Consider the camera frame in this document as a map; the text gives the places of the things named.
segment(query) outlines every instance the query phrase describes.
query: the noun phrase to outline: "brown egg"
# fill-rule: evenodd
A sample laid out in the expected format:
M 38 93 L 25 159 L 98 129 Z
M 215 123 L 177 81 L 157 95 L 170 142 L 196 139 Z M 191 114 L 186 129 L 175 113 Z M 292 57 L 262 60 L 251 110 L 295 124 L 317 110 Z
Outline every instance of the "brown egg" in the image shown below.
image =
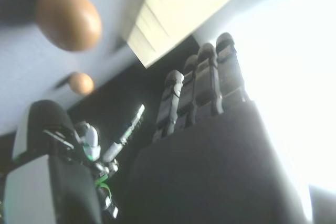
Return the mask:
M 93 80 L 86 73 L 73 73 L 69 78 L 69 85 L 73 92 L 87 95 L 95 87 Z
M 89 0 L 37 0 L 36 22 L 53 44 L 68 51 L 92 48 L 101 36 L 101 20 Z

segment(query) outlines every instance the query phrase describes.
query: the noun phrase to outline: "small brown egg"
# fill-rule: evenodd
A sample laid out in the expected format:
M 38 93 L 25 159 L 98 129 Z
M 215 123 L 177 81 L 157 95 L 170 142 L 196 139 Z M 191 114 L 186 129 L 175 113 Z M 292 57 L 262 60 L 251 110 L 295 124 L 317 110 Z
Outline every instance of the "small brown egg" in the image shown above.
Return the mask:
M 100 16 L 89 0 L 37 0 L 35 11 L 43 34 L 64 50 L 87 50 L 101 36 Z
M 95 87 L 93 80 L 86 73 L 73 73 L 69 78 L 69 85 L 73 92 L 87 95 Z

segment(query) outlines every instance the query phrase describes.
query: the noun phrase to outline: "egg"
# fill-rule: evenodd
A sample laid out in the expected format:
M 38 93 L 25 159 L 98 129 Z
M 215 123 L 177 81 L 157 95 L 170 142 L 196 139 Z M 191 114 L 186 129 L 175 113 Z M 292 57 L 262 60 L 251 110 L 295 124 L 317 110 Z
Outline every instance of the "egg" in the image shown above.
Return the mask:
M 95 88 L 94 82 L 86 73 L 73 73 L 68 81 L 73 92 L 88 95 Z
M 89 0 L 37 0 L 36 22 L 49 41 L 67 51 L 94 47 L 101 36 L 101 20 Z

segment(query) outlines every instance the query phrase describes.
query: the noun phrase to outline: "green cable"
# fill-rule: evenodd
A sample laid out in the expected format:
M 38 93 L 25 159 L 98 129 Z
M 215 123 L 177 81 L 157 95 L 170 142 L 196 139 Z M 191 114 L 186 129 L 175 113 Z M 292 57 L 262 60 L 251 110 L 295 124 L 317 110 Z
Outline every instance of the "green cable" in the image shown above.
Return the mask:
M 110 199 L 112 199 L 112 193 L 111 193 L 110 187 L 109 187 L 107 184 L 105 184 L 105 183 L 100 183 L 98 186 L 99 186 L 99 187 L 102 187 L 102 188 L 105 188 L 105 189 L 109 192 Z
M 109 178 L 109 175 L 105 174 L 104 176 L 96 179 L 96 181 L 94 182 L 95 186 L 98 186 L 99 184 L 103 183 L 108 178 Z

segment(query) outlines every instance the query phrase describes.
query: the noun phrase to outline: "large brown egg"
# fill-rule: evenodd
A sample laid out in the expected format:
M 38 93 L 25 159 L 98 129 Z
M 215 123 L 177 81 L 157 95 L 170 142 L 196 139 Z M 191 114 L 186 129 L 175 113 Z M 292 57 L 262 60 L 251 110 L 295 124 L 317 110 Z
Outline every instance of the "large brown egg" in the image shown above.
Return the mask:
M 91 93 L 95 87 L 93 80 L 86 73 L 73 73 L 69 78 L 69 85 L 73 92 L 81 95 Z
M 101 20 L 89 0 L 37 0 L 36 22 L 53 44 L 68 51 L 92 48 L 101 36 Z

